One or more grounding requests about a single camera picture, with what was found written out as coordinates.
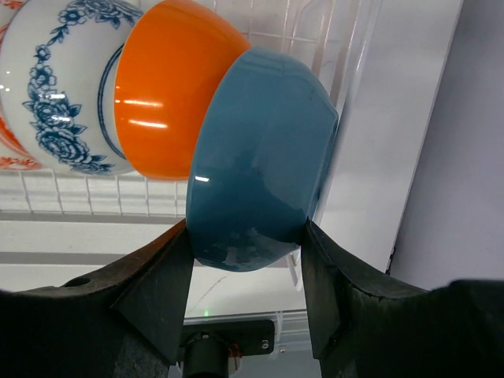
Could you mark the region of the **orange floral bowl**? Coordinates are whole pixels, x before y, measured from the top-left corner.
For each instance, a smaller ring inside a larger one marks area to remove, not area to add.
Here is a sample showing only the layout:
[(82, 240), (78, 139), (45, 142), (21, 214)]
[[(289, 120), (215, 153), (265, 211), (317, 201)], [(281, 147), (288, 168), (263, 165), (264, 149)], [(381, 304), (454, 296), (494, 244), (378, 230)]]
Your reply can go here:
[[(9, 23), (24, 1), (1, 1), (1, 42)], [(17, 141), (1, 114), (1, 170), (38, 170), (43, 166)]]

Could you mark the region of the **solid teal blue bowl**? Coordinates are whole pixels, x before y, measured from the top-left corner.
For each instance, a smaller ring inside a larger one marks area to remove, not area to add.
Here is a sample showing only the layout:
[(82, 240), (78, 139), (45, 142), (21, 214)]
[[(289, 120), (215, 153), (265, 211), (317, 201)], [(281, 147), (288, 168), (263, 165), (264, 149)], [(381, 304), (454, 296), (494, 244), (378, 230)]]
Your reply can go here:
[(297, 250), (328, 171), (339, 115), (299, 60), (253, 47), (220, 82), (187, 186), (195, 258), (231, 272)]

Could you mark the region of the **orange rimmed bowl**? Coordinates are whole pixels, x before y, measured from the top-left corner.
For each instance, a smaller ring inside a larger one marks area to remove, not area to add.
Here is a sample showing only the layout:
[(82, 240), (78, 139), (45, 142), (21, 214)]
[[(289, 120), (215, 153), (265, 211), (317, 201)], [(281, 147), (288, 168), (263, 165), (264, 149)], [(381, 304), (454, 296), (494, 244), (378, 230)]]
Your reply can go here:
[(223, 17), (194, 1), (162, 1), (132, 29), (118, 63), (114, 120), (133, 168), (186, 180), (209, 103), (251, 47)]

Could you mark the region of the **blue floral bowl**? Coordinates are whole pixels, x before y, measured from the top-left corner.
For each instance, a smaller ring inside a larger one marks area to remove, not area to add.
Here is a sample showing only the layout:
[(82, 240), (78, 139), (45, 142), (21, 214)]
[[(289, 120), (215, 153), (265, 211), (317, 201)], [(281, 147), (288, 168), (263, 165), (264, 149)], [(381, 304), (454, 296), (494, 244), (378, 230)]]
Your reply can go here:
[(132, 166), (114, 123), (121, 51), (142, 10), (127, 1), (27, 1), (1, 46), (5, 122), (61, 173), (111, 176)]

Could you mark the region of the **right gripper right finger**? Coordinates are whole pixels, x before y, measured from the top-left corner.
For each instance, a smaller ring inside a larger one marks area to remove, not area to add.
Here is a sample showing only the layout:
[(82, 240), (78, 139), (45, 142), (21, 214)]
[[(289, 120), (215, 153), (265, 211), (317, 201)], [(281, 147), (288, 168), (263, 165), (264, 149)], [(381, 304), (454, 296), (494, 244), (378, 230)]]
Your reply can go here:
[(302, 278), (324, 377), (500, 377), (503, 283), (426, 291), (381, 272), (308, 221)]

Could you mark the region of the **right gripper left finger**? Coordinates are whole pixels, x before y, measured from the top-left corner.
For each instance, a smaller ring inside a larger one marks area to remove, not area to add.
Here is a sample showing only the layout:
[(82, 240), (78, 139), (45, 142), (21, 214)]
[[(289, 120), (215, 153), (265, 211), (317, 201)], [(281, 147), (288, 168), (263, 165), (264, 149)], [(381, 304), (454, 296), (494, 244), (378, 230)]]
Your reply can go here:
[(180, 222), (60, 287), (1, 293), (4, 377), (166, 377), (194, 257)]

